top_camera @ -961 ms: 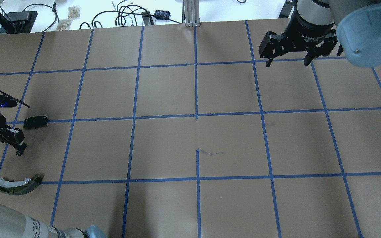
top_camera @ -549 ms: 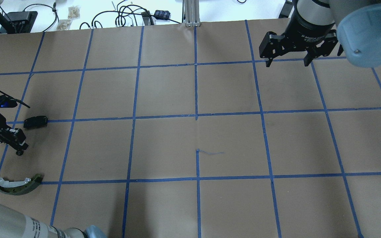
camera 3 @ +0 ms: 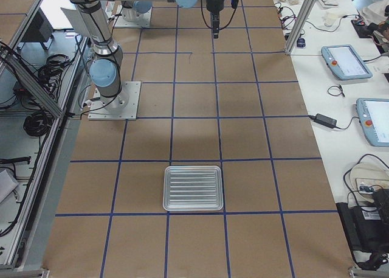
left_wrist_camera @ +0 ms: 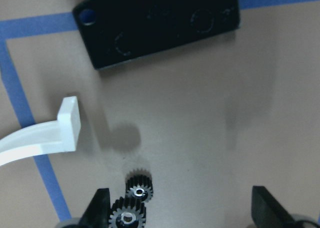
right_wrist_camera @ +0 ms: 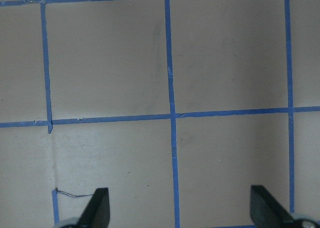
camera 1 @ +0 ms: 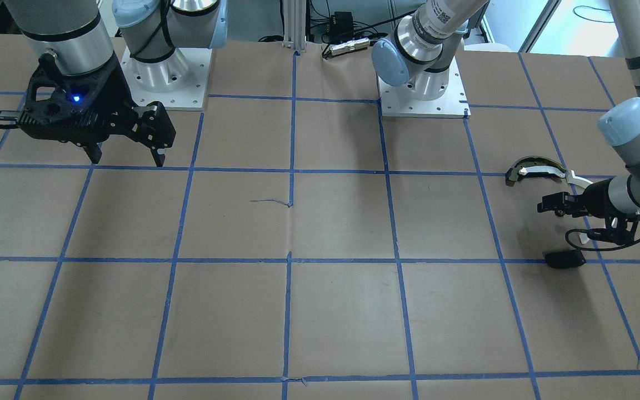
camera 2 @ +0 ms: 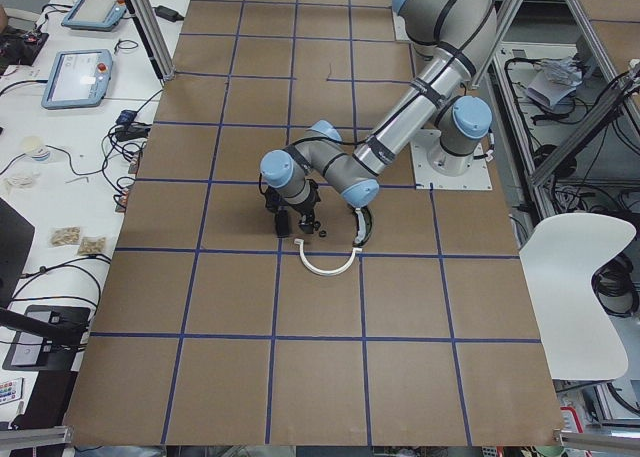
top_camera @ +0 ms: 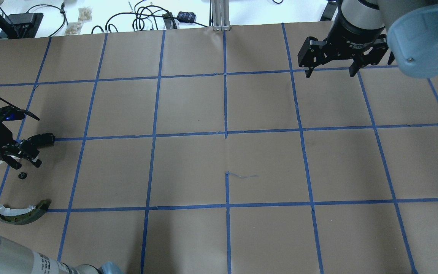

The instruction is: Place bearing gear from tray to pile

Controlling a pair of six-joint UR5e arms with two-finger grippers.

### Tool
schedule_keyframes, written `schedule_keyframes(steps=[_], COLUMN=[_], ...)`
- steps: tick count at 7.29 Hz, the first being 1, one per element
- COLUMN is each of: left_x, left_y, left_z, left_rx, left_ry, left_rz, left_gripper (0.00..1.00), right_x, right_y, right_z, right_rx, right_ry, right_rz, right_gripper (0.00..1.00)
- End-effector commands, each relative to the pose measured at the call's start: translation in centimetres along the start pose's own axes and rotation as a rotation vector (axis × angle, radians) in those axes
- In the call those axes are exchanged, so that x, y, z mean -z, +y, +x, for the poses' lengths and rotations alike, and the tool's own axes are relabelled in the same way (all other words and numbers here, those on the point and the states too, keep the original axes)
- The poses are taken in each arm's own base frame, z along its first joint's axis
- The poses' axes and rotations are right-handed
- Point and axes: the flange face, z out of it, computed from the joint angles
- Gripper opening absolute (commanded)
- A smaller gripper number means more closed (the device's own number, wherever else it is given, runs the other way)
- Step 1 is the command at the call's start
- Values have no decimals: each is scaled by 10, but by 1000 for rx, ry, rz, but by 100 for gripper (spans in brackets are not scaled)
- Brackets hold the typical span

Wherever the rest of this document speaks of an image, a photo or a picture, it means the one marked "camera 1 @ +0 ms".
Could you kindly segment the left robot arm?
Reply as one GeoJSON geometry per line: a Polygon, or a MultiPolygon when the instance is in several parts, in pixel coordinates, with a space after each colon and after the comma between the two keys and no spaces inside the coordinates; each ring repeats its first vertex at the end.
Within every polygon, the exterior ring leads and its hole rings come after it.
{"type": "MultiPolygon", "coordinates": [[[[483,1],[426,1],[373,46],[378,78],[396,87],[412,83],[422,72],[443,71],[455,54],[450,36],[481,7],[483,1]]],[[[589,185],[572,203],[562,194],[544,197],[539,212],[590,215],[607,222],[640,217],[640,1],[611,1],[609,7],[637,96],[603,114],[598,129],[625,163],[627,174],[589,185]]]]}

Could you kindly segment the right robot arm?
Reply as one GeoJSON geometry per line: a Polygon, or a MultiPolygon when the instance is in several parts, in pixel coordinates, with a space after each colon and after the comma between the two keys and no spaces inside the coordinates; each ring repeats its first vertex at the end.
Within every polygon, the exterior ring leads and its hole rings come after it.
{"type": "Polygon", "coordinates": [[[119,60],[94,1],[6,1],[38,66],[20,111],[0,129],[71,143],[99,163],[112,135],[147,147],[157,167],[174,144],[173,109],[202,109],[210,55],[228,40],[226,1],[114,1],[126,43],[119,60]]]}

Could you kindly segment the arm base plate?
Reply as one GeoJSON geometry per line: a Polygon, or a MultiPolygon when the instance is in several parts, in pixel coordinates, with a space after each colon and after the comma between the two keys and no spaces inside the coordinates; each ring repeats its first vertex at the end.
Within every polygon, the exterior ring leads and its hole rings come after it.
{"type": "Polygon", "coordinates": [[[203,111],[213,50],[177,48],[158,63],[142,63],[130,53],[126,48],[121,66],[136,104],[159,101],[168,111],[203,111]]]}
{"type": "Polygon", "coordinates": [[[470,117],[469,102],[457,59],[440,73],[422,72],[403,86],[391,86],[377,78],[385,117],[470,117]]]}

